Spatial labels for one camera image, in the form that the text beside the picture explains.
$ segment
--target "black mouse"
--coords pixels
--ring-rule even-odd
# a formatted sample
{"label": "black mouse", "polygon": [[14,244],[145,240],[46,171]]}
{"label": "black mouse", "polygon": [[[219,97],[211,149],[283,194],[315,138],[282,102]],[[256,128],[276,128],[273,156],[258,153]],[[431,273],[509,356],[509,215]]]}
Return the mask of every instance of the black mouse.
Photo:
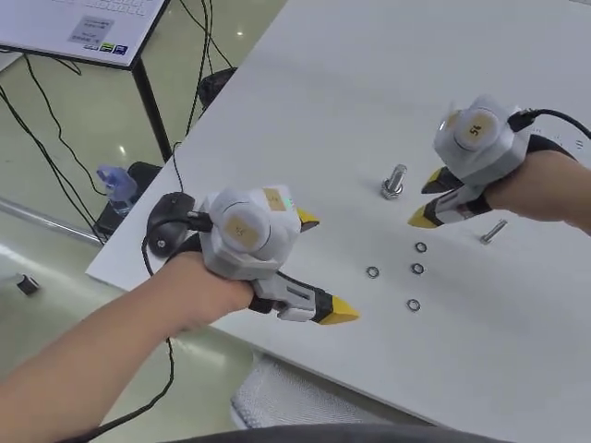
{"label": "black mouse", "polygon": [[[183,192],[163,195],[148,217],[147,233],[157,222],[186,217],[194,206],[195,199]],[[148,239],[148,247],[156,257],[169,257],[183,243],[187,230],[187,226],[183,223],[163,224],[152,232]]]}

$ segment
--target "floor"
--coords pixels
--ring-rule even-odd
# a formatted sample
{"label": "floor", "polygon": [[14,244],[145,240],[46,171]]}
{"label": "floor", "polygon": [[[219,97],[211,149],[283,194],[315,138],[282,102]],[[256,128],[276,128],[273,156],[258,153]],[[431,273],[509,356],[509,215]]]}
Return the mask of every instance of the floor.
{"label": "floor", "polygon": [[[203,20],[199,2],[187,0]],[[282,8],[283,0],[213,0],[214,38],[234,65],[247,56]],[[145,52],[156,99],[171,140],[180,140],[199,71],[202,31],[173,0]],[[33,57],[35,73],[64,127],[65,139],[93,171],[99,164],[127,167],[162,159],[143,113],[131,76],[96,66],[82,66],[77,77],[53,60]],[[225,67],[213,54],[214,70]],[[96,216],[105,201],[93,193],[88,178],[56,137],[56,128],[33,87],[22,59],[0,73],[2,85],[24,121],[51,153]],[[0,197],[83,227],[84,222],[61,194],[41,153],[0,106]],[[120,292],[84,275],[97,253],[82,244],[0,213],[0,269],[29,273],[42,285],[27,299],[16,289],[0,289],[0,377],[28,355]],[[240,342],[210,330],[178,341],[176,382],[145,417],[97,441],[164,441],[233,428],[229,400],[251,365],[251,352]],[[112,417],[137,408],[160,391],[167,378],[164,348],[142,367]]]}

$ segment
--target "cable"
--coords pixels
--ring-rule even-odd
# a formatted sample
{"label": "cable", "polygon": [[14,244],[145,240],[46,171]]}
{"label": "cable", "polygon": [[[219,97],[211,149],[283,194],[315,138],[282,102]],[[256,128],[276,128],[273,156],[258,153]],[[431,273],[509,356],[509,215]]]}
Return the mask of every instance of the cable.
{"label": "cable", "polygon": [[195,95],[193,96],[193,104],[191,106],[191,113],[188,117],[187,122],[187,130],[185,131],[185,137],[188,135],[189,131],[191,130],[191,124],[193,123],[193,117],[195,116],[195,108],[197,107],[197,100],[199,98],[199,86],[201,84],[201,80],[203,79],[203,67],[205,66],[205,55],[207,53],[208,43],[209,43],[209,19],[208,19],[208,12],[207,7],[205,6],[205,0],[201,0],[201,6],[203,7],[203,15],[205,16],[205,38],[203,39],[203,51],[201,53],[201,64],[199,66],[199,77],[197,79],[197,86],[195,87]]}
{"label": "cable", "polygon": [[130,420],[133,420],[133,419],[139,417],[143,413],[146,413],[151,408],[153,408],[156,405],[156,403],[158,401],[160,401],[160,399],[168,393],[168,390],[171,388],[171,386],[173,386],[173,383],[175,382],[175,356],[173,353],[173,344],[171,343],[170,338],[166,339],[165,342],[166,342],[166,345],[168,346],[168,362],[170,365],[170,370],[169,370],[168,381],[166,382],[166,385],[164,386],[163,390],[156,397],[154,397],[148,404],[138,408],[137,410],[133,411],[132,413],[127,413],[126,415],[116,418],[113,421],[106,423],[104,425],[101,425],[101,426],[87,432],[86,434],[84,434],[82,436],[67,438],[65,440],[60,440],[58,443],[86,443],[90,440],[95,439],[96,437],[101,436],[102,434],[105,434],[105,433],[115,429],[116,427],[118,427],[120,425],[123,425],[123,424],[129,422]]}
{"label": "cable", "polygon": [[176,147],[180,145],[181,142],[177,141],[173,146],[173,166],[175,167],[176,178],[178,178],[178,184],[181,186],[181,192],[185,192],[185,187],[183,186],[183,178],[181,177],[181,173],[178,172],[178,166],[176,165]]}
{"label": "cable", "polygon": [[57,120],[57,117],[55,116],[54,113],[54,109],[52,108],[52,105],[49,101],[49,98],[47,97],[47,94],[45,93],[45,90],[43,89],[43,87],[41,86],[41,83],[39,82],[39,80],[37,79],[37,76],[35,75],[34,71],[33,71],[33,66],[30,62],[29,56],[25,55],[25,62],[27,62],[27,69],[29,70],[29,74],[30,77],[32,78],[33,82],[35,83],[35,85],[37,86],[37,89],[39,90],[39,92],[41,93],[41,95],[43,96],[43,99],[45,100],[45,105],[47,106],[47,110],[49,111],[49,115],[52,116],[52,119],[54,120],[55,125],[57,126],[57,138],[59,139],[59,141],[62,143],[62,145],[64,145],[67,150],[70,151],[70,154],[72,154],[72,158],[74,159],[74,161],[78,164],[78,166],[84,171],[84,173],[86,173],[87,177],[89,178],[90,181],[90,185],[92,186],[92,190],[97,193],[100,196],[106,197],[106,194],[99,191],[96,187],[96,185],[94,184],[94,180],[92,180],[92,175],[90,174],[90,171],[87,169],[86,166],[84,166],[84,164],[82,164],[82,162],[78,159],[78,156],[76,155],[76,152],[74,152],[74,150],[72,149],[72,147],[70,145],[68,145],[66,143],[66,141],[63,138],[63,128],[62,125],[59,123],[59,120]]}
{"label": "cable", "polygon": [[72,71],[77,76],[82,77],[82,69],[80,69],[80,66],[76,65],[76,62],[72,62],[72,66],[73,66],[72,67],[68,63],[66,63],[64,60],[60,60],[59,58],[54,58],[53,60],[55,60],[60,65],[65,66],[67,69]]}
{"label": "cable", "polygon": [[90,230],[92,231],[92,233],[94,233],[94,235],[96,235],[96,237],[99,239],[99,242],[102,245],[104,245],[104,241],[99,236],[99,234],[97,233],[97,231],[95,230],[94,225],[89,221],[89,219],[87,219],[87,217],[80,210],[80,208],[78,207],[78,205],[74,202],[74,200],[72,199],[72,197],[69,195],[69,193],[67,192],[64,184],[62,183],[62,180],[64,180],[67,183],[67,185],[70,187],[70,189],[72,190],[72,192],[76,196],[76,198],[79,201],[79,203],[82,206],[82,208],[86,211],[86,213],[88,214],[88,216],[90,217],[90,219],[94,222],[94,224],[96,224],[96,221],[92,217],[92,214],[90,214],[89,209],[84,204],[84,201],[80,197],[78,191],[72,185],[72,183],[67,179],[67,177],[61,172],[61,170],[57,167],[57,165],[54,163],[53,159],[51,158],[51,156],[47,152],[47,149],[45,148],[45,146],[41,143],[41,141],[37,137],[35,137],[35,135],[31,132],[31,130],[29,129],[29,127],[27,126],[27,124],[24,122],[24,120],[22,120],[22,118],[18,114],[17,110],[14,108],[14,106],[12,105],[12,103],[10,102],[10,100],[8,99],[8,96],[6,95],[6,91],[4,90],[4,88],[2,87],[2,85],[0,85],[0,99],[2,99],[4,101],[4,103],[8,107],[8,110],[10,111],[10,113],[12,114],[12,116],[15,118],[15,120],[17,121],[17,123],[20,125],[20,127],[22,128],[22,130],[29,137],[31,137],[33,139],[33,141],[35,142],[35,144],[39,148],[39,151],[42,153],[42,156],[44,157],[44,159],[49,164],[49,166],[50,166],[50,168],[52,170],[52,173],[54,174],[55,179],[57,180],[57,183],[59,184],[60,188],[62,189],[62,192],[66,196],[67,200],[70,202],[70,204],[76,210],[76,212],[82,218],[82,220],[84,220],[84,222],[86,222],[86,224],[90,227]]}
{"label": "cable", "polygon": [[554,111],[552,109],[526,109],[524,111],[519,111],[509,117],[507,123],[513,132],[519,132],[528,126],[531,126],[540,115],[551,115],[560,118],[576,127],[579,131],[585,134],[587,138],[591,139],[591,131],[589,131],[585,125],[570,117],[568,114]]}
{"label": "cable", "polygon": [[[185,9],[185,11],[187,12],[187,14],[191,17],[191,20],[193,20],[193,22],[199,26],[203,31],[205,31],[207,33],[207,30],[205,29],[205,27],[199,23],[199,21],[195,18],[195,16],[193,16],[193,14],[191,13],[190,9],[187,7],[187,5],[185,4],[184,0],[179,0],[181,2],[181,5],[183,6],[183,8]],[[225,63],[228,64],[228,66],[230,67],[234,67],[231,63],[230,60],[228,60],[228,57],[226,57],[222,50],[218,47],[218,45],[216,44],[215,40],[213,39],[213,37],[211,37],[211,44],[213,44],[213,47],[215,48],[215,50],[218,52],[218,54],[222,57],[222,59],[224,60]]]}
{"label": "cable", "polygon": [[213,2],[210,0],[210,33],[206,35],[208,38],[207,41],[207,60],[210,64],[210,71],[213,74],[213,67],[211,66],[211,57],[210,57],[210,46],[211,40],[213,40]]}
{"label": "cable", "polygon": [[[144,259],[144,265],[146,265],[146,270],[150,274],[150,276],[154,275],[154,271],[151,268],[150,264],[150,257],[148,256],[148,241],[156,229],[164,226],[168,223],[183,223],[185,224],[189,230],[191,231],[201,231],[201,232],[211,232],[213,228],[213,224],[211,223],[211,218],[208,214],[204,212],[189,212],[189,214],[185,218],[174,218],[174,219],[166,219],[160,220],[156,222],[146,233],[143,240],[141,241],[141,255]],[[139,407],[135,411],[131,413],[127,413],[119,418],[112,420],[109,423],[104,425],[100,425],[91,431],[72,438],[67,438],[65,440],[61,440],[58,443],[87,443],[101,435],[115,429],[120,425],[124,425],[125,423],[138,418],[143,413],[146,413],[151,408],[153,408],[160,399],[162,399],[169,391],[169,389],[173,386],[175,382],[175,356],[173,353],[173,344],[170,338],[166,339],[166,345],[168,346],[168,362],[170,365],[168,381],[164,385],[164,388],[156,395],[153,399],[150,400],[144,406]]]}

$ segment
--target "metal washer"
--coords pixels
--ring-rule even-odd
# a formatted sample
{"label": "metal washer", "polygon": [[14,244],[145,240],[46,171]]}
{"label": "metal washer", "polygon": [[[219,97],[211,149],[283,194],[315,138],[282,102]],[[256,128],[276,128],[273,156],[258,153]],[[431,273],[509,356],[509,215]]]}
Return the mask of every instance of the metal washer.
{"label": "metal washer", "polygon": [[423,242],[416,242],[415,243],[415,250],[419,254],[423,254],[423,253],[427,252],[427,244],[423,243]]}
{"label": "metal washer", "polygon": [[375,266],[368,266],[366,269],[366,274],[370,279],[377,279],[380,276],[380,270]]}
{"label": "metal washer", "polygon": [[418,312],[421,310],[421,304],[415,298],[411,298],[410,300],[407,300],[406,307],[408,307],[408,309],[410,309],[412,312]]}
{"label": "metal washer", "polygon": [[412,265],[410,265],[410,270],[415,275],[422,275],[427,270],[427,268],[425,268],[420,263],[413,263]]}

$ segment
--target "table leg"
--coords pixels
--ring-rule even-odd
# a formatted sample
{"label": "table leg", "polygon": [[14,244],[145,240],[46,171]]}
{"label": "table leg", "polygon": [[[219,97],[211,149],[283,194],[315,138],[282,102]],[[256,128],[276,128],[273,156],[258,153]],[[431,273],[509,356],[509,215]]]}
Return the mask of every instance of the table leg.
{"label": "table leg", "polygon": [[133,79],[136,80],[136,86],[138,87],[139,96],[144,104],[146,114],[150,119],[151,130],[156,137],[160,153],[163,156],[164,161],[168,161],[173,155],[173,150],[170,147],[170,141],[166,136],[166,129],[164,129],[163,118],[160,116],[158,109],[158,103],[154,98],[154,93],[151,90],[150,80],[148,79],[148,73],[144,66],[143,60],[140,58],[136,63],[135,67],[131,71]]}

